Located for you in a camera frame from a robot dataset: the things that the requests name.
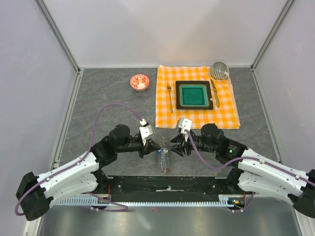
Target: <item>green square plate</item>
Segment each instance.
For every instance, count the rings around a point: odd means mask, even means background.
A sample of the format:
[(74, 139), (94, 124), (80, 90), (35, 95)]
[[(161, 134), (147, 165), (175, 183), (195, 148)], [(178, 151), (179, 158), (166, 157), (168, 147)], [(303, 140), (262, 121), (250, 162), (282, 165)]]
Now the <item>green square plate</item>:
[(176, 81), (176, 109), (212, 110), (208, 81)]

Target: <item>white cable clip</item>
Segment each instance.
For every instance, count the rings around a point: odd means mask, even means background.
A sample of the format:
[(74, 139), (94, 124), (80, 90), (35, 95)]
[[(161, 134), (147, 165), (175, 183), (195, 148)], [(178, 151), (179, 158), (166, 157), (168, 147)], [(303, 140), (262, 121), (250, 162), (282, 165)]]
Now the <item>white cable clip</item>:
[(176, 129), (180, 129), (181, 134), (184, 134), (185, 142), (188, 141), (188, 132), (191, 130), (192, 121), (187, 118), (180, 118), (177, 122)]
[(140, 120), (140, 125), (146, 125), (147, 124), (147, 121), (145, 120), (145, 119), (142, 119), (142, 120)]

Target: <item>small bowl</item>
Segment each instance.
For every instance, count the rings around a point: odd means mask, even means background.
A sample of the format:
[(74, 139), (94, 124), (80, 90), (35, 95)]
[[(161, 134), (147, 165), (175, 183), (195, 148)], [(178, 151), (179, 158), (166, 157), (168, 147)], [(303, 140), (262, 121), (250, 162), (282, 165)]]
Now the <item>small bowl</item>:
[(130, 79), (131, 87), (136, 91), (143, 91), (146, 90), (149, 86), (150, 79), (146, 75), (135, 75)]

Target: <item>metal frame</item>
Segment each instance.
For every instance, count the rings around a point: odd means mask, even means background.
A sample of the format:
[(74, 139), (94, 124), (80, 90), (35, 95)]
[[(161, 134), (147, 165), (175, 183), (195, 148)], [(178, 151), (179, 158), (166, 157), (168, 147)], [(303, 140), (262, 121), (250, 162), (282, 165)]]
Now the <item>metal frame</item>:
[(260, 48), (254, 62), (252, 63), (252, 71), (254, 71), (257, 68), (257, 65), (259, 64), (262, 56), (265, 54), (267, 48), (269, 47), (272, 39), (275, 37), (278, 29), (280, 28), (281, 24), (283, 23), (286, 15), (288, 14), (289, 10), (292, 8), (295, 0), (287, 0), (284, 4), (279, 16), (277, 17), (274, 25), (272, 26), (265, 42), (263, 43), (262, 47)]
[(256, 75), (255, 75), (255, 71), (252, 71), (252, 76), (253, 76), (254, 81), (255, 81), (255, 85), (256, 85), (257, 92), (258, 92), (259, 100), (260, 100), (260, 103), (261, 103), (261, 106), (262, 106), (262, 110), (263, 110), (264, 115), (265, 115), (265, 119), (266, 119), (266, 122), (267, 122), (268, 130), (270, 132), (271, 141), (272, 141), (272, 144), (273, 144), (275, 152), (276, 152), (277, 161), (282, 163), (280, 150), (279, 150), (279, 147), (278, 147), (278, 144), (277, 144), (277, 140), (276, 140), (276, 136), (275, 136), (275, 133), (274, 133), (274, 130), (273, 130), (273, 125), (271, 123), (270, 115), (269, 115), (268, 109), (266, 108), (266, 105), (265, 105), (265, 102), (264, 102), (264, 99), (263, 99), (263, 96), (262, 96), (262, 93), (261, 93), (261, 90), (260, 90), (259, 82), (258, 82), (258, 80), (256, 78)]
[(60, 131), (60, 135), (57, 141), (57, 144), (55, 146), (55, 150), (53, 153), (53, 163), (51, 164), (51, 168), (50, 169), (55, 169), (59, 167), (59, 161), (61, 158), (61, 153), (63, 150), (63, 145), (64, 145), (64, 141), (65, 141), (65, 137), (68, 131), (68, 127), (69, 127), (69, 123), (71, 120), (71, 116), (72, 116), (72, 112), (73, 112), (73, 108), (74, 108), (74, 104), (75, 104), (75, 100), (77, 98), (78, 92), (79, 92), (79, 87), (81, 84), (81, 80), (82, 80), (82, 76), (83, 76), (84, 70), (81, 70), (76, 78), (75, 78), (75, 82), (73, 85), (73, 89), (72, 89), (72, 93), (70, 96), (70, 100), (68, 103), (68, 108), (66, 110), (65, 116), (64, 116), (64, 120), (63, 120), (63, 125), (61, 127), (61, 131)]
[[(272, 42), (273, 38), (275, 37), (276, 33), (278, 32), (280, 26), (282, 25), (282, 23), (285, 20), (285, 17), (287, 16), (287, 14), (289, 13), (290, 9), (292, 8), (293, 4), (295, 3), (295, 0), (287, 0), (286, 3), (284, 4), (281, 13), (279, 14), (278, 18), (276, 19), (272, 29), (270, 30), (265, 42), (263, 43), (261, 49), (259, 50), (259, 53), (257, 54), (251, 69), (252, 69), (252, 75), (256, 84), (256, 88), (258, 91), (258, 95), (259, 95), (259, 99), (261, 102), (261, 106), (263, 108), (263, 112), (265, 114), (265, 118), (267, 121), (267, 126), (270, 132), (270, 136), (271, 136), (271, 140), (272, 143), (274, 145), (274, 149), (276, 151), (276, 156), (278, 161), (281, 161), (281, 150), (279, 150), (278, 144), (277, 144), (277, 139), (274, 133), (274, 129), (273, 129), (273, 125), (270, 119), (270, 115), (268, 112), (268, 109), (264, 103), (264, 99), (263, 96), (261, 94), (261, 90), (259, 87), (259, 82), (257, 80), (256, 74), (255, 74), (255, 69), (257, 68), (259, 62), (261, 61), (262, 57), (264, 56), (266, 50), (268, 49), (270, 43)], [(298, 222), (298, 225), (300, 227), (301, 233), (303, 236), (311, 236), (311, 235), (315, 235), (315, 226), (314, 223), (310, 221), (309, 217), (306, 217), (304, 215), (302, 215), (301, 213), (297, 212), (296, 210), (294, 211), (295, 215), (296, 215), (296, 219)]]
[(39, 10), (41, 11), (43, 17), (45, 18), (49, 28), (51, 29), (52, 33), (56, 37), (58, 43), (60, 44), (61, 48), (63, 49), (64, 53), (66, 54), (69, 62), (71, 63), (73, 69), (78, 73), (80, 72), (80, 67), (78, 66), (77, 62), (75, 61), (69, 47), (67, 46), (62, 34), (60, 33), (52, 15), (50, 14), (44, 0), (34, 0), (37, 4)]
[(33, 221), (27, 221), (22, 235), (23, 236), (37, 236), (41, 218), (42, 217)]
[[(116, 202), (128, 207), (234, 207), (234, 205), (228, 203), (228, 197), (219, 196), (219, 200), (217, 202), (196, 202), (196, 203), (130, 203), (130, 202)], [(102, 207), (108, 206), (107, 203), (102, 203), (98, 200), (98, 198), (81, 194), (80, 196), (75, 196), (66, 200), (61, 201), (57, 204), (58, 206), (94, 206), (94, 207)]]

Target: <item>gray countertop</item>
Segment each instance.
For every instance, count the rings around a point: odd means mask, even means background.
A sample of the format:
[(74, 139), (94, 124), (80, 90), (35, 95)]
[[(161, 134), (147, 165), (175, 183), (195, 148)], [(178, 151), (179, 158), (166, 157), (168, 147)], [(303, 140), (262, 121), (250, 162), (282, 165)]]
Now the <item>gray countertop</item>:
[[(155, 95), (157, 68), (86, 69), (83, 74), (78, 96), (66, 135), (61, 165), (77, 158), (89, 146), (92, 125), (98, 111), (107, 103), (119, 101), (131, 106), (136, 112), (155, 126)], [(137, 92), (130, 87), (133, 75), (146, 74), (149, 87)], [(267, 123), (260, 104), (256, 86), (249, 68), (231, 68), (231, 80), (240, 117), (240, 129), (224, 130), (225, 136), (247, 145), (256, 152), (276, 160)], [(117, 125), (126, 124), (131, 135), (138, 133), (139, 123), (127, 109), (112, 106), (100, 116), (94, 142), (98, 142)], [(156, 128), (156, 141), (160, 136), (168, 141), (178, 134), (175, 129)], [(202, 153), (212, 165), (219, 166), (211, 153)], [(230, 168), (220, 172), (209, 170), (192, 152), (180, 157), (174, 153), (166, 155), (169, 176), (227, 176)], [(109, 175), (162, 175), (159, 156), (155, 153), (140, 159), (137, 152), (120, 153), (117, 161), (104, 168)]]

